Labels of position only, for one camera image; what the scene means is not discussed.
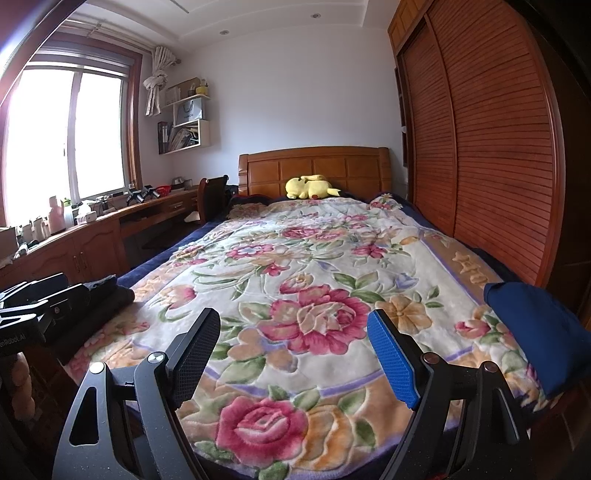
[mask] sliding wardrobe door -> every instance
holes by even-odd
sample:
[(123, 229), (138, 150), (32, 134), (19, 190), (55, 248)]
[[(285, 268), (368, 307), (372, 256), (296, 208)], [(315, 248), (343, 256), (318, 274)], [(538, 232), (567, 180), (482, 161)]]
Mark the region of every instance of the sliding wardrobe door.
[(442, 232), (453, 235), (456, 146), (449, 87), (436, 39), (426, 22), (399, 56), (413, 131), (413, 203)]
[(563, 194), (553, 131), (560, 122), (552, 118), (536, 47), (502, 0), (435, 0), (427, 17), (453, 101), (454, 236), (542, 285)]

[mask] cabinet handle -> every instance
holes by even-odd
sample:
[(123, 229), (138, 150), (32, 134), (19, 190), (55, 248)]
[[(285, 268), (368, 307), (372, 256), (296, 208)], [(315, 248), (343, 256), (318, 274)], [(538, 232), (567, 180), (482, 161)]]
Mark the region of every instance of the cabinet handle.
[(80, 260), (82, 260), (82, 268), (84, 268), (84, 270), (88, 269), (88, 264), (86, 263), (84, 252), (80, 252)]

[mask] tied curtain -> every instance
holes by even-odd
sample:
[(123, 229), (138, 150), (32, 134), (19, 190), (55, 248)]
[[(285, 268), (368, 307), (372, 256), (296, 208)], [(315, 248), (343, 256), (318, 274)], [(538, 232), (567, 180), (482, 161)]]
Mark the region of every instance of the tied curtain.
[(176, 59), (177, 57), (166, 47), (156, 47), (152, 57), (152, 76), (144, 80), (144, 87), (148, 91), (146, 116), (160, 113), (160, 91), (168, 81), (168, 75), (164, 69), (170, 67)]

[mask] red bowl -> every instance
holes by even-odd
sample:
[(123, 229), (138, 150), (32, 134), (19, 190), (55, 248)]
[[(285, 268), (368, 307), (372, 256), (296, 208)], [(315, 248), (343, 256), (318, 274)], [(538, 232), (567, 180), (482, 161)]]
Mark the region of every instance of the red bowl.
[(170, 185), (161, 185), (160, 187), (156, 187), (156, 192), (158, 192), (161, 197), (166, 197), (171, 189), (172, 187)]

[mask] yellow stuffed toy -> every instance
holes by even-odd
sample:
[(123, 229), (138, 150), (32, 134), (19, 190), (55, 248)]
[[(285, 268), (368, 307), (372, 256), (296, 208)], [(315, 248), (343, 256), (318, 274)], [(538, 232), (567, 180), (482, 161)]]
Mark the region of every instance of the yellow stuffed toy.
[(303, 175), (299, 179), (291, 179), (285, 184), (290, 199), (323, 199), (328, 195), (339, 196), (339, 189), (334, 189), (322, 175)]

